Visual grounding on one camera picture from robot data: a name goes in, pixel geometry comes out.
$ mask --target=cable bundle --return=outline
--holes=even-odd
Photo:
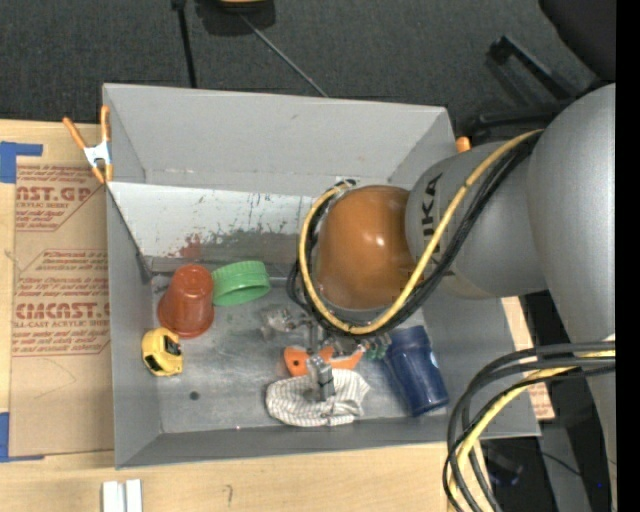
[[[524,358],[538,357],[534,362],[522,362]],[[463,464],[469,457],[475,476],[492,510],[500,511],[489,484],[486,482],[473,446],[495,416],[533,384],[550,380],[589,377],[615,371],[615,341],[594,343],[564,343],[546,347],[537,347],[507,354],[485,366],[470,382],[465,393],[454,407],[447,431],[449,454],[442,473],[442,482],[449,499],[449,510],[463,511],[456,499],[457,490],[474,512],[482,508],[471,495],[462,476]],[[522,372],[532,372],[516,384],[508,387],[487,402],[482,409],[470,418],[471,401],[488,384]],[[462,433],[456,437],[458,422]]]
[[[525,159],[535,146],[541,130],[525,133],[500,146],[478,165],[465,183],[460,187],[445,210],[433,237],[425,248],[407,285],[396,301],[380,317],[366,325],[348,324],[330,312],[318,296],[311,280],[312,251],[317,242],[316,229],[332,200],[352,187],[355,183],[347,180],[334,185],[313,204],[302,227],[298,246],[298,259],[293,265],[287,280],[289,297],[308,314],[313,315],[320,326],[329,333],[346,334],[352,338],[363,339],[383,335],[406,321],[433,293],[457,256],[463,242],[493,193],[505,178]],[[442,255],[435,270],[426,278],[423,272],[435,252],[447,225],[462,200],[485,173],[486,179],[480,185],[471,205],[467,209],[458,229]],[[302,277],[303,297],[296,292],[296,281]]]

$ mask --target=orange object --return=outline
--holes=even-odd
[[[68,117],[62,118],[62,124],[67,127],[76,145],[84,151],[87,160],[91,164],[91,172],[93,172],[93,175],[101,184],[113,179],[113,164],[111,163],[111,152],[109,149],[111,142],[109,114],[109,107],[103,105],[100,109],[100,135],[102,141],[95,147],[87,147],[87,143],[78,131],[78,128],[76,128],[76,125],[73,124],[73,121]],[[104,167],[104,175],[100,170],[101,166]]]
[[[173,274],[169,289],[158,304],[158,320],[163,327],[195,338],[213,322],[213,279],[200,265],[184,265]]]
[[[324,347],[318,352],[318,355],[329,363],[333,369],[341,370],[353,370],[360,359],[362,359],[362,350],[356,350],[353,354],[346,357],[333,358],[334,349],[331,346]],[[293,377],[300,377],[306,375],[307,371],[307,359],[309,354],[304,348],[301,347],[287,347],[284,349],[284,362],[287,366],[287,370]]]
[[[456,139],[456,149],[458,153],[469,151],[471,149],[471,140],[469,140],[469,137],[458,137]]]
[[[313,265],[326,300],[367,310],[400,295],[415,268],[404,227],[408,197],[405,189],[372,185],[350,190],[331,207]]]

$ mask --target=yellow cable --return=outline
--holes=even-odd
[[[313,214],[317,211],[317,209],[320,208],[322,204],[324,204],[324,202],[328,201],[331,197],[333,197],[337,193],[347,188],[348,185],[341,185],[339,187],[334,187],[333,189],[325,192],[322,196],[320,196],[320,198],[318,198],[318,200],[316,200],[316,202],[313,204],[313,206],[309,210],[309,213],[307,214],[305,221],[302,225],[302,230],[300,232],[300,241],[298,243],[298,260],[300,263],[300,273],[302,275],[304,286],[307,292],[309,293],[309,297],[311,298],[311,301],[313,302],[313,305],[315,306],[315,308],[334,327],[337,327],[338,329],[349,334],[353,334],[353,335],[369,334],[379,329],[380,327],[384,326],[389,320],[391,320],[391,318],[393,318],[393,316],[400,310],[400,308],[402,308],[405,301],[407,300],[411,292],[414,290],[414,288],[418,284],[418,281],[422,277],[424,269],[426,268],[427,263],[429,262],[429,260],[431,259],[431,256],[436,250],[436,247],[438,246],[438,243],[440,242],[440,239],[442,238],[442,235],[444,234],[445,229],[449,225],[449,222],[451,221],[451,218],[453,217],[453,214],[456,208],[458,208],[458,206],[460,205],[464,197],[467,195],[467,192],[469,191],[469,189],[478,180],[478,178],[480,178],[486,172],[486,170],[489,169],[489,167],[491,167],[491,165],[493,165],[502,155],[504,155],[507,151],[510,151],[511,149],[516,147],[518,144],[520,144],[524,140],[528,139],[529,137],[531,137],[532,135],[540,131],[541,130],[533,130],[531,132],[527,132],[523,135],[515,137],[514,139],[511,139],[507,143],[497,148],[494,152],[492,152],[487,158],[485,158],[480,163],[480,165],[478,165],[473,170],[473,172],[465,180],[464,184],[458,189],[458,192],[451,200],[451,203],[449,203],[449,206],[445,210],[444,214],[442,215],[442,218],[440,219],[440,222],[438,223],[438,227],[436,228],[433,234],[433,237],[427,244],[427,247],[422,253],[422,256],[420,257],[420,260],[418,261],[416,268],[414,269],[413,273],[411,274],[411,277],[409,278],[409,281],[407,281],[407,284],[405,285],[404,289],[402,290],[398,298],[389,307],[389,309],[387,309],[383,314],[381,314],[378,318],[372,321],[369,325],[365,325],[365,326],[350,325],[346,322],[343,322],[335,315],[333,315],[333,313],[331,313],[327,309],[327,307],[324,305],[324,303],[318,296],[318,293],[316,292],[315,287],[313,286],[311,276],[309,275],[309,268],[307,263],[305,246],[306,246],[306,240],[309,232],[309,224],[311,222],[311,218],[313,217]]]
[[[587,358],[587,357],[615,357],[615,355],[616,355],[616,351],[615,350],[603,350],[603,351],[600,351],[600,352],[592,352],[590,354],[585,354],[585,355],[580,356],[580,357],[585,357],[585,358]],[[524,377],[522,380],[520,380],[519,383],[533,381],[533,380],[539,379],[539,378],[552,377],[552,376],[557,375],[559,373],[564,373],[564,372],[567,372],[569,370],[572,370],[573,368],[575,368],[575,366],[567,366],[567,367],[560,367],[560,368],[548,368],[548,369],[544,369],[544,370],[537,370],[537,371],[531,373],[530,375],[527,375],[526,377]],[[498,400],[495,404],[493,404],[493,406],[489,410],[487,410],[487,412],[482,416],[480,421],[471,430],[469,435],[466,437],[466,439],[462,442],[462,444],[458,448],[458,452],[456,454],[456,459],[458,460],[458,466],[460,467],[460,471],[463,471],[464,465],[465,465],[465,461],[467,460],[467,457],[469,456],[469,452],[473,448],[473,445],[477,442],[478,438],[480,437],[480,434],[484,431],[485,428],[487,428],[487,425],[493,420],[493,418],[495,418],[500,413],[500,411],[502,409],[504,409],[504,407],[509,402],[511,402],[515,397],[517,397],[520,393],[522,393],[530,385],[531,384],[528,384],[526,386],[522,386],[522,387],[519,387],[519,388],[516,388],[516,389],[510,391],[509,393],[504,395],[502,398],[500,398],[500,400]],[[455,478],[454,478],[453,475],[451,475],[449,477],[448,486],[449,486],[449,489],[451,490],[451,495],[455,498],[456,495],[457,495],[457,492],[458,492],[458,487],[457,487],[457,485],[455,485]],[[448,512],[455,511],[455,508],[454,508],[452,503],[449,503],[447,511]]]

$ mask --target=blue tape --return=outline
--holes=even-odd
[[[9,413],[0,413],[0,461],[9,456]]]
[[[16,182],[16,157],[42,156],[42,144],[0,142],[0,183]]]
[[[9,457],[9,413],[0,413],[0,464],[19,460],[40,460],[41,455],[31,457]]]

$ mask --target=white plastic piece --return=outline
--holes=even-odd
[[[102,512],[142,512],[142,481],[103,482]]]

